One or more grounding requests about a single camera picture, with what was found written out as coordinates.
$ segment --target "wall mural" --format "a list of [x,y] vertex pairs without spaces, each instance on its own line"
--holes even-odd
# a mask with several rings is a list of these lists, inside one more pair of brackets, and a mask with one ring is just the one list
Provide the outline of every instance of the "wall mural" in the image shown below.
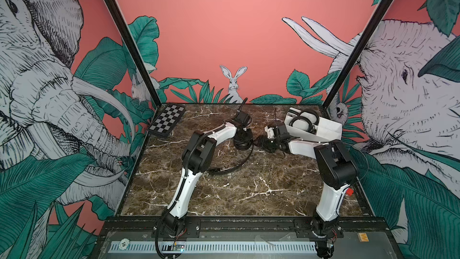
[[[385,217],[404,256],[457,258],[460,37],[451,32],[460,0],[426,0],[424,8],[432,22],[380,23],[351,72],[356,84],[348,75],[329,112],[344,124],[342,140],[354,147],[371,206]],[[330,72],[341,69],[359,35],[345,45],[302,19],[326,44],[285,22],[311,48],[335,56]]]
[[[117,90],[126,73],[140,77],[108,37],[72,74],[85,13],[78,0],[1,0],[0,13],[0,258],[86,258],[97,236],[78,224],[82,210],[114,215],[151,102]],[[157,53],[149,55],[154,65]],[[124,134],[111,135],[105,116],[119,118]]]

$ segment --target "rabbit illustration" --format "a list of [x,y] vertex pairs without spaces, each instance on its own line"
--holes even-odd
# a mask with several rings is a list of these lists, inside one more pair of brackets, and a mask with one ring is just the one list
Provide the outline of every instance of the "rabbit illustration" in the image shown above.
[[243,66],[240,69],[238,69],[238,71],[235,74],[235,77],[232,77],[231,72],[227,67],[225,67],[223,65],[220,65],[220,69],[222,69],[222,73],[224,74],[224,76],[226,78],[230,79],[229,95],[230,95],[231,99],[230,99],[229,102],[230,103],[242,103],[243,100],[238,95],[238,91],[237,91],[238,90],[238,83],[236,82],[236,80],[238,79],[238,77],[242,76],[244,72],[246,72],[247,67]]

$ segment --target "elephant ear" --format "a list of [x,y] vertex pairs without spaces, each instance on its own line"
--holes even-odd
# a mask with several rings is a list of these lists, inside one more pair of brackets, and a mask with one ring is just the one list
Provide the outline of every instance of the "elephant ear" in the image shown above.
[[68,67],[78,51],[83,13],[78,0],[23,0],[54,54]]

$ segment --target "rabbit ear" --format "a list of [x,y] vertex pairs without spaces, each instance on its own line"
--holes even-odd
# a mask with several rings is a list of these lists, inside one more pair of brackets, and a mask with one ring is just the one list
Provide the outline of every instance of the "rabbit ear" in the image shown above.
[[238,77],[242,76],[243,73],[246,72],[246,70],[247,70],[246,66],[243,66],[240,69],[238,69],[238,71],[235,74],[235,78],[238,78]]
[[222,69],[222,73],[226,78],[231,79],[231,72],[227,67],[220,65],[220,69]]

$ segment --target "pink wall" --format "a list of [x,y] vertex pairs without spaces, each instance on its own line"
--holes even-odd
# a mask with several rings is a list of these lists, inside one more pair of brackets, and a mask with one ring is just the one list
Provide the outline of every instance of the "pink wall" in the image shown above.
[[[209,79],[225,88],[219,65],[235,74],[239,94],[249,100],[264,94],[292,97],[286,80],[294,69],[314,83],[324,77],[332,58],[305,45],[281,18],[289,17],[308,28],[309,17],[348,42],[361,32],[375,6],[373,0],[117,0],[128,23],[139,16],[158,20],[160,36],[157,70],[151,75]],[[166,90],[168,101],[179,101]]]

